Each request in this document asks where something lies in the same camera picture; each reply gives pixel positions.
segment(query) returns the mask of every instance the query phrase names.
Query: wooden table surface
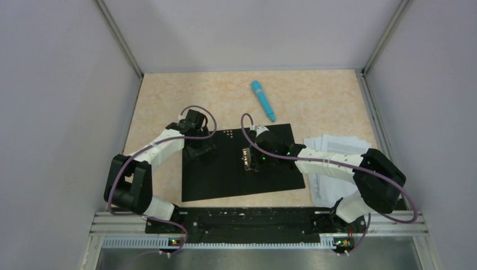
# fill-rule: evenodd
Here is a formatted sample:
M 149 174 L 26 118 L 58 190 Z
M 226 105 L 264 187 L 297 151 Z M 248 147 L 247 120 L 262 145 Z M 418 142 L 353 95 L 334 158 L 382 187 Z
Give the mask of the wooden table surface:
M 240 128 L 248 112 L 256 125 L 271 124 L 250 83 L 259 80 L 273 107 L 274 124 L 290 123 L 295 142 L 323 133 L 357 136 L 376 147 L 354 70 L 281 70 L 146 74 L 134 111 L 125 154 L 156 138 L 166 125 L 177 122 L 187 105 L 201 105 L 213 113 L 218 130 Z M 175 153 L 152 175 L 154 195 L 179 206 L 313 206 L 306 188 L 181 202 L 181 153 Z

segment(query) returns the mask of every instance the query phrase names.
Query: white paper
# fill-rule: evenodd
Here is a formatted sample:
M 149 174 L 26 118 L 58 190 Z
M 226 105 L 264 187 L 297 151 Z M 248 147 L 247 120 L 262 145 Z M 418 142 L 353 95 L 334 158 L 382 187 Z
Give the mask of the white paper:
M 356 136 L 338 137 L 328 134 L 323 134 L 322 138 L 306 138 L 304 144 L 315 150 L 339 154 L 363 154 L 371 147 L 370 143 Z M 337 200 L 358 190 L 354 184 L 326 175 L 309 174 L 308 178 L 315 206 L 333 207 Z

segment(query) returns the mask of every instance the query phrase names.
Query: purple cable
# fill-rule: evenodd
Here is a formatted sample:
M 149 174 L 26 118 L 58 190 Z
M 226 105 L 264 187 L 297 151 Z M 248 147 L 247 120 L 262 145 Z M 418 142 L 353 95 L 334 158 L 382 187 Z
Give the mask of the purple cable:
M 356 251 L 356 249 L 361 245 L 361 243 L 365 239 L 365 236 L 368 233 L 368 230 L 370 229 L 370 225 L 371 225 L 371 213 L 368 213 L 368 224 L 366 224 L 366 227 L 364 228 L 363 235 L 361 235 L 361 237 L 359 238 L 358 242 L 354 245 L 354 247 L 350 251 L 348 251 L 348 253 L 344 253 L 344 254 L 351 255 Z
M 273 158 L 277 158 L 277 159 L 287 159 L 287 160 L 304 160 L 304 161 L 317 161 L 317 162 L 323 162 L 323 163 L 330 163 L 330 164 L 335 164 L 335 165 L 338 165 L 338 166 L 343 166 L 343 167 L 347 167 L 347 168 L 350 168 L 350 169 L 354 169 L 354 170 L 360 170 L 362 172 L 365 172 L 365 173 L 368 173 L 372 176 L 376 176 L 386 182 L 388 182 L 389 184 L 391 184 L 393 187 L 397 188 L 399 190 L 399 192 L 402 193 L 402 195 L 404 195 L 404 197 L 407 198 L 407 200 L 409 201 L 409 204 L 411 204 L 411 207 L 412 207 L 412 211 L 413 211 L 413 217 L 410 219 L 410 220 L 400 220 L 400 219 L 396 219 L 396 218 L 393 218 L 393 217 L 390 217 L 386 214 L 382 214 L 382 213 L 379 213 L 380 215 L 382 215 L 383 217 L 385 218 L 388 218 L 390 219 L 391 221 L 394 221 L 394 222 L 397 222 L 397 223 L 404 223 L 404 224 L 411 224 L 413 223 L 414 221 L 417 220 L 417 216 L 418 216 L 418 213 L 417 213 L 417 206 L 416 204 L 414 203 L 414 200 L 412 200 L 411 198 L 411 195 L 409 195 L 409 193 L 407 193 L 407 191 L 401 187 L 400 185 L 398 185 L 397 183 L 395 183 L 393 180 L 391 180 L 390 178 L 386 177 L 385 175 L 382 175 L 380 173 L 377 173 L 373 170 L 369 170 L 369 169 L 366 169 L 366 168 L 361 168 L 359 166 L 354 166 L 354 165 L 351 165 L 351 164 L 347 164 L 347 163 L 341 163 L 341 162 L 338 162 L 338 161 L 333 161 L 333 160 L 327 160 L 327 159 L 315 159 L 315 158 L 312 158 L 312 157 L 294 157 L 294 156 L 280 156 L 280 155 L 276 155 L 276 154 L 273 154 L 273 153 L 270 153 L 270 152 L 267 152 L 265 150 L 263 150 L 262 148 L 258 147 L 251 139 L 250 137 L 247 135 L 247 132 L 245 131 L 245 127 L 244 127 L 244 118 L 248 116 L 248 118 L 250 119 L 250 122 L 251 124 L 253 125 L 253 119 L 252 119 L 252 116 L 248 113 L 244 113 L 242 114 L 242 118 L 240 119 L 240 126 L 242 128 L 242 133 L 244 134 L 245 138 L 247 139 L 247 141 L 249 141 L 250 145 L 252 145 L 253 147 L 255 147 L 258 151 L 268 155 L 268 156 L 271 156 Z
M 208 111 L 206 108 L 202 107 L 202 106 L 199 106 L 199 105 L 190 105 L 190 106 L 187 106 L 185 107 L 182 111 L 181 111 L 181 115 L 189 108 L 199 108 L 201 110 L 204 110 L 207 114 L 209 114 L 209 116 L 212 118 L 212 121 L 214 122 L 214 130 L 211 132 L 211 134 L 207 135 L 207 136 L 204 136 L 204 137 L 190 137 L 190 136 L 176 136 L 176 137 L 169 137 L 169 138 L 165 138 L 165 139 L 162 139 L 160 141 L 157 141 L 157 142 L 154 142 L 153 144 L 151 145 L 148 145 L 146 147 L 144 147 L 143 149 L 137 151 L 136 153 L 134 153 L 129 159 L 126 160 L 126 162 L 124 163 L 124 165 L 121 167 L 121 169 L 119 170 L 118 172 L 118 175 L 116 176 L 116 178 L 114 179 L 114 183 L 112 184 L 111 186 L 111 190 L 109 192 L 109 196 L 107 198 L 107 209 L 109 211 L 109 213 L 111 213 L 112 215 L 135 215 L 134 213 L 116 213 L 114 212 L 114 210 L 112 209 L 111 207 L 111 203 L 113 201 L 113 193 L 114 191 L 116 190 L 116 187 L 118 186 L 118 182 L 119 182 L 119 179 L 121 178 L 121 175 L 123 175 L 124 173 L 124 170 L 126 169 L 126 167 L 129 165 L 129 163 L 131 163 L 131 161 L 136 158 L 138 155 L 144 153 L 145 151 L 151 149 L 153 146 L 156 146 L 156 145 L 159 145 L 163 142 L 167 142 L 167 141 L 171 141 L 171 140 L 176 140 L 176 139 L 188 139 L 188 140 L 205 140 L 205 139 L 208 139 L 212 136 L 214 136 L 215 132 L 217 131 L 217 121 L 215 121 L 215 117 L 210 113 L 210 111 Z M 172 224 L 178 228 L 180 228 L 181 230 L 184 231 L 184 234 L 185 234 L 185 237 L 184 237 L 184 241 L 182 241 L 181 245 L 179 246 L 179 248 L 172 252 L 170 255 L 174 255 L 176 253 L 178 253 L 182 247 L 184 246 L 184 244 L 187 242 L 187 238 L 188 238 L 188 233 L 187 233 L 187 230 L 184 228 L 184 226 L 176 223 L 176 222 L 172 222 L 172 221 L 169 221 L 169 220 L 163 220 L 163 219 L 159 219 L 159 218 L 155 218 L 155 217 L 148 217 L 150 219 L 152 219 L 153 221 L 157 221 L 157 222 L 162 222 L 162 223 L 167 223 L 167 224 Z

